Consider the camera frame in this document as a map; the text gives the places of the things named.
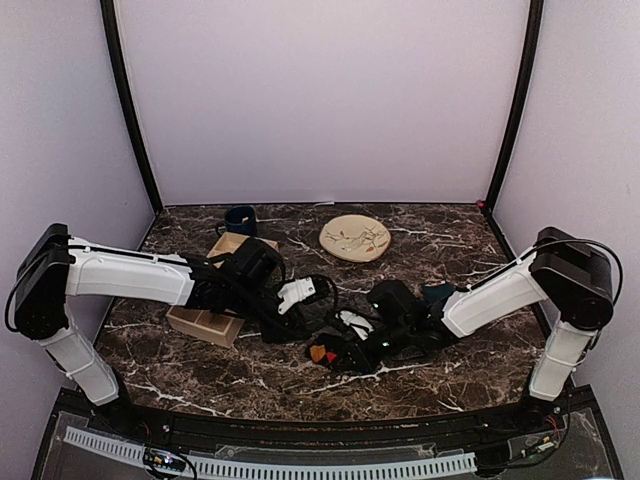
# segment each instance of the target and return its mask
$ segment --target black pole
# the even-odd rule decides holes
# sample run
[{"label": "black pole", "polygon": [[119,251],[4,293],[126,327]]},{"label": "black pole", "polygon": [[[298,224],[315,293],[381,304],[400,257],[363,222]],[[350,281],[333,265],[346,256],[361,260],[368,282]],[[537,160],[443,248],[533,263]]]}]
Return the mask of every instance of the black pole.
[{"label": "black pole", "polygon": [[107,37],[107,47],[109,49],[109,57],[111,58],[111,68],[113,77],[116,81],[118,96],[120,97],[120,106],[124,115],[127,130],[133,153],[138,163],[138,169],[147,190],[147,196],[151,202],[151,206],[156,214],[162,211],[162,199],[153,177],[149,157],[142,141],[142,133],[138,124],[136,109],[133,105],[133,97],[129,88],[129,80],[127,78],[127,70],[124,63],[124,55],[122,53],[122,45],[120,44],[120,35],[118,34],[118,22],[116,20],[116,11],[113,0],[100,0],[102,8],[102,21],[104,23],[104,33]]},{"label": "black pole", "polygon": [[504,177],[509,167],[509,160],[511,160],[513,147],[516,143],[516,137],[518,136],[518,128],[520,127],[524,104],[527,100],[531,72],[533,71],[533,61],[536,56],[543,6],[544,0],[531,0],[529,4],[527,32],[524,37],[520,70],[518,71],[518,80],[516,81],[516,88],[513,94],[511,111],[509,112],[507,128],[504,132],[504,138],[502,140],[502,146],[500,147],[500,153],[498,154],[496,168],[493,172],[493,178],[491,179],[491,185],[487,192],[487,198],[484,201],[484,207],[488,209],[489,212],[493,211],[500,196],[500,189],[504,183]]}]

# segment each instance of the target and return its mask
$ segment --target dark marble surface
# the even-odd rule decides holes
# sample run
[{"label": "dark marble surface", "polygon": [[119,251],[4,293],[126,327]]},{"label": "dark marble surface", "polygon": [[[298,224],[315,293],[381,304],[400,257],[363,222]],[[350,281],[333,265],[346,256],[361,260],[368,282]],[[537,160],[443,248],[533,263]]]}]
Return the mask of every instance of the dark marble surface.
[{"label": "dark marble surface", "polygon": [[[226,207],[171,207],[143,250],[206,254]],[[289,275],[335,279],[341,304],[367,308],[364,294],[398,278],[418,294],[422,283],[479,280],[506,261],[475,206],[263,205],[259,235],[279,242]],[[331,218],[369,215],[392,233],[370,264],[330,256],[318,235]],[[544,344],[529,310],[515,312],[431,358],[408,351],[377,373],[340,375],[314,365],[304,344],[266,345],[245,323],[231,349],[174,331],[168,306],[121,299],[97,341],[124,376],[134,401],[169,410],[246,419],[328,421],[408,418],[476,410],[516,401]]]}]

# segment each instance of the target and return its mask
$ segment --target wooden box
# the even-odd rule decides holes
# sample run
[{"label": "wooden box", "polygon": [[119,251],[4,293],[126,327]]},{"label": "wooden box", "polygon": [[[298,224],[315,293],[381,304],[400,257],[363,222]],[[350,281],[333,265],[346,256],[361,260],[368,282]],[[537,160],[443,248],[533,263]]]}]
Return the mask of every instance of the wooden box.
[{"label": "wooden box", "polygon": [[[247,238],[249,237],[246,235],[225,232],[208,256],[233,253]],[[262,240],[276,250],[278,249],[276,242]],[[171,326],[179,332],[227,348],[233,345],[233,341],[244,323],[244,320],[240,318],[215,314],[206,310],[187,310],[182,307],[171,307],[167,312],[167,319]]]}]

